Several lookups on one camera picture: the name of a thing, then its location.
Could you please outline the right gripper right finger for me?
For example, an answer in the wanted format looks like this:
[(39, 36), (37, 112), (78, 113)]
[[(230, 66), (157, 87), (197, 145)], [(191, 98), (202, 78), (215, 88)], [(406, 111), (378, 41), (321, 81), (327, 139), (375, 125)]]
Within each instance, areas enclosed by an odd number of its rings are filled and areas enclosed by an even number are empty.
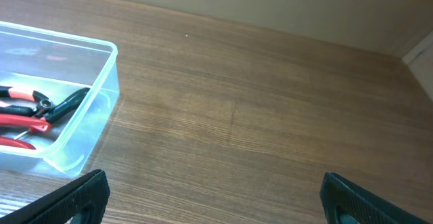
[(337, 173), (324, 175), (319, 195), (331, 224), (428, 224)]

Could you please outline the red handled cutters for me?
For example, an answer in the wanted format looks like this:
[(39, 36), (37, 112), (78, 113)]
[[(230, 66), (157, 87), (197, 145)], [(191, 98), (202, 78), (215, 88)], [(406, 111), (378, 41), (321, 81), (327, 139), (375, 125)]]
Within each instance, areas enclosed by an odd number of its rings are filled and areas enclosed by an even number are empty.
[[(30, 132), (39, 131), (42, 133), (48, 132), (51, 129), (51, 124), (45, 119), (12, 114), (1, 114), (1, 126), (27, 127)], [(3, 136), (1, 136), (1, 145), (27, 150), (35, 150), (35, 147), (30, 143)]]

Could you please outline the black red screwdriver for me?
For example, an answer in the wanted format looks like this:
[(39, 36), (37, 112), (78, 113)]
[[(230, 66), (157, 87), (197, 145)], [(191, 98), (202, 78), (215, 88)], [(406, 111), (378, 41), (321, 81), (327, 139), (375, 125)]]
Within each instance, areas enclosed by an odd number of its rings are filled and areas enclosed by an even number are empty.
[(67, 113), (76, 110), (81, 102), (84, 100), (85, 96), (89, 92), (89, 88), (82, 88), (74, 93), (70, 94), (64, 101), (60, 104), (55, 105), (54, 107), (38, 117), (33, 116), (33, 118), (45, 119), (51, 125), (61, 119), (63, 116), (67, 115)]

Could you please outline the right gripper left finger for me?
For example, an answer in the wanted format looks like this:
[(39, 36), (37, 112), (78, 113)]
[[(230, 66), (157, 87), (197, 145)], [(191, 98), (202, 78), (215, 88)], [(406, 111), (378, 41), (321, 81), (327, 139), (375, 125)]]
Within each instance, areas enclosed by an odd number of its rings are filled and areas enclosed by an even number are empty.
[(109, 196), (106, 173), (97, 169), (1, 217), (1, 223), (99, 224), (102, 222)]

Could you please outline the clear plastic container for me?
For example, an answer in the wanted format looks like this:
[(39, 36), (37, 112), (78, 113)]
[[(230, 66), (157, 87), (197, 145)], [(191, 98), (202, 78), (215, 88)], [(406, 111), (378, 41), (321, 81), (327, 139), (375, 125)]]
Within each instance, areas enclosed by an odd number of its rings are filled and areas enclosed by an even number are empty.
[(75, 177), (84, 169), (120, 95), (116, 57), (109, 41), (1, 23), (1, 85), (47, 96), (58, 106), (87, 89), (79, 107), (46, 132), (1, 127), (31, 150), (1, 146), (1, 170)]

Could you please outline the orange black needle-nose pliers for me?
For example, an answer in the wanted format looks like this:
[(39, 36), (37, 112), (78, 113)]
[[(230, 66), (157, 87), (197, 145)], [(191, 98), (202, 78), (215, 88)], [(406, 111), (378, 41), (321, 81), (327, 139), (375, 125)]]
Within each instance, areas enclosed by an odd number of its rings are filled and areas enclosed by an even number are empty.
[(2, 114), (38, 117), (54, 107), (54, 103), (46, 95), (24, 87), (1, 86), (1, 98), (26, 100), (36, 104), (35, 107), (30, 108), (26, 106), (16, 106), (1, 101)]

